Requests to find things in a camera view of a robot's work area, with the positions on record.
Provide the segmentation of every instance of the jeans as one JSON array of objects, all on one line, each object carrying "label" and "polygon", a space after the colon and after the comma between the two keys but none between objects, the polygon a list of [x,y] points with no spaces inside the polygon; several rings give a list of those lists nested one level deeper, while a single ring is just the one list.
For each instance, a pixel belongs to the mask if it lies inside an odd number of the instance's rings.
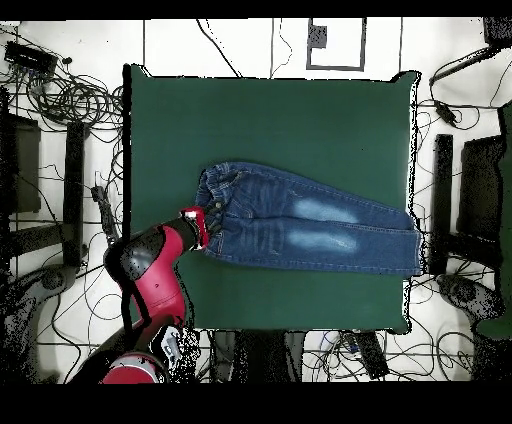
[{"label": "jeans", "polygon": [[267,268],[421,273],[421,233],[404,211],[263,165],[225,162],[201,174],[196,204],[221,206],[204,253]]}]

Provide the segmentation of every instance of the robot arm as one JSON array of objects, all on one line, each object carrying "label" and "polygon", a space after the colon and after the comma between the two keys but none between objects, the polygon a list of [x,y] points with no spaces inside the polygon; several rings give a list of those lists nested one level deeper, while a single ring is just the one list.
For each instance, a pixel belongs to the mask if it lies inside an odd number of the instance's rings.
[{"label": "robot arm", "polygon": [[[113,222],[106,197],[97,197],[102,222]],[[168,365],[176,352],[176,341],[183,343],[185,298],[181,282],[174,271],[174,262],[183,253],[206,247],[211,229],[205,225],[205,213],[199,207],[183,209],[179,218],[159,224],[143,233],[134,234],[123,244],[114,229],[104,226],[109,248],[104,255],[105,268],[119,284],[123,297],[135,298],[142,318],[131,324],[128,305],[124,305],[124,328],[110,337],[71,380],[79,382],[138,383],[169,380]],[[166,330],[175,330],[173,337]],[[162,346],[166,357],[157,355],[148,346]]]}]

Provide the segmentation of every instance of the green mat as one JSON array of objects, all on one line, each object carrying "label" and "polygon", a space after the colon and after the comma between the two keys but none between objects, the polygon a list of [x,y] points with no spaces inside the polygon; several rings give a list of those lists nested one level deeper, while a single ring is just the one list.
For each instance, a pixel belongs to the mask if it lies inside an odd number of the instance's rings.
[{"label": "green mat", "polygon": [[[231,160],[405,209],[418,80],[153,78],[132,66],[132,231],[193,205],[201,171]],[[179,271],[198,328],[407,329],[397,276],[249,268],[199,252]]]}]

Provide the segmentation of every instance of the floor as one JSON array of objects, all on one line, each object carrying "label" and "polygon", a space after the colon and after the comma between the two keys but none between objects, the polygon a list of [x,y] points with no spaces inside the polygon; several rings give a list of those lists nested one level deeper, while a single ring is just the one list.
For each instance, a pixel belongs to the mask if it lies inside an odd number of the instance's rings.
[{"label": "floor", "polygon": [[[361,36],[360,21],[315,19],[315,25],[327,25],[329,34],[338,32],[347,41],[348,47],[327,49],[323,57],[315,56],[318,63],[329,65],[353,64],[358,57],[354,49]],[[368,18],[366,25],[366,64],[363,73],[344,71],[306,71],[307,19],[275,18],[249,20],[201,20],[204,31],[217,41],[233,68],[243,76],[258,78],[362,78],[390,80],[399,70],[416,70],[422,78],[418,90],[418,103],[429,99],[428,79],[443,64],[462,57],[474,50],[485,47],[483,26],[480,18]],[[194,20],[152,20],[152,21],[65,21],[65,22],[23,22],[19,34],[31,42],[58,52],[63,57],[71,57],[69,72],[73,75],[90,75],[103,82],[112,92],[121,85],[121,70],[124,63],[145,64],[152,75],[202,75],[232,76],[232,70],[224,62],[213,44],[201,33]],[[0,32],[0,55],[3,46],[14,37]],[[470,104],[487,106],[498,86],[500,78],[512,60],[509,50],[502,51],[494,59],[476,64],[464,71],[446,78],[434,86],[434,96],[449,104]],[[0,61],[0,71],[6,72],[4,61]],[[493,100],[499,106],[510,100],[512,76],[505,74],[501,88]],[[28,116],[30,109],[26,96],[20,96],[20,115]],[[478,124],[469,130],[455,129],[443,121],[436,120],[432,108],[418,110],[423,146],[419,152],[416,167],[415,191],[427,187],[432,180],[432,146],[438,133],[453,134],[454,168],[460,169],[460,151],[465,141],[499,133],[495,110],[481,110]],[[36,115],[40,127],[47,125]],[[460,128],[472,126],[477,119],[474,109],[458,112]],[[103,140],[113,140],[116,132],[104,125]],[[58,178],[64,172],[65,135],[44,132],[41,142],[41,177]],[[113,144],[90,137],[86,145],[85,184],[94,185],[100,178],[106,178],[110,170]],[[454,177],[453,202],[457,205],[458,177]],[[62,219],[62,182],[41,179],[40,187],[57,216]],[[117,207],[122,201],[122,193],[111,192],[111,204]],[[429,229],[430,190],[421,190],[414,198],[415,213],[422,220],[425,230]],[[457,207],[452,211],[452,226],[455,225]],[[51,220],[43,206],[38,214],[20,214],[19,220]],[[39,225],[34,222],[14,222],[12,229]],[[89,269],[102,263],[106,249],[105,237],[98,225],[99,211],[90,199],[84,199],[84,240],[90,242]],[[35,253],[26,254],[12,261],[12,272],[23,275],[54,255],[47,263],[58,263],[61,248],[54,246]],[[449,267],[457,270],[460,261],[450,260]],[[470,278],[484,276],[482,281],[493,287],[492,274],[480,274],[483,267],[471,264],[465,273],[474,274]],[[442,369],[434,355],[433,344],[447,332],[460,332],[471,337],[466,316],[451,307],[435,292],[436,283],[426,282],[428,276],[415,279],[411,291],[409,314],[412,318],[412,331],[407,335],[392,336],[379,333],[392,374],[388,380],[468,380],[471,365],[472,344],[458,334],[448,334],[440,342]],[[120,298],[117,285],[106,272],[98,269],[80,279],[62,297],[56,325],[60,332],[73,342],[80,344],[80,359],[70,373],[72,376],[94,346],[102,343],[110,334],[122,326]],[[39,322],[39,354],[45,375],[58,373],[63,382],[68,371],[77,361],[77,348],[66,345],[49,326],[57,304],[56,299],[46,303]],[[357,354],[338,353],[337,331],[311,331],[306,337],[303,356],[303,379],[305,381],[370,381],[364,368],[357,360]],[[201,345],[208,346],[205,331],[201,333]],[[204,367],[207,349],[198,361],[198,369]]]}]

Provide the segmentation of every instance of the blue jeans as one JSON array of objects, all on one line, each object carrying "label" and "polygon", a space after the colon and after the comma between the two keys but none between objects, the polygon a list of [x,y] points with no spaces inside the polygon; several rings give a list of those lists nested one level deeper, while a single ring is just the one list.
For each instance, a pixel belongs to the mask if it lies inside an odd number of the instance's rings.
[{"label": "blue jeans", "polygon": [[206,169],[196,204],[221,205],[205,254],[280,269],[421,273],[421,234],[404,211],[285,171],[244,162]]}]

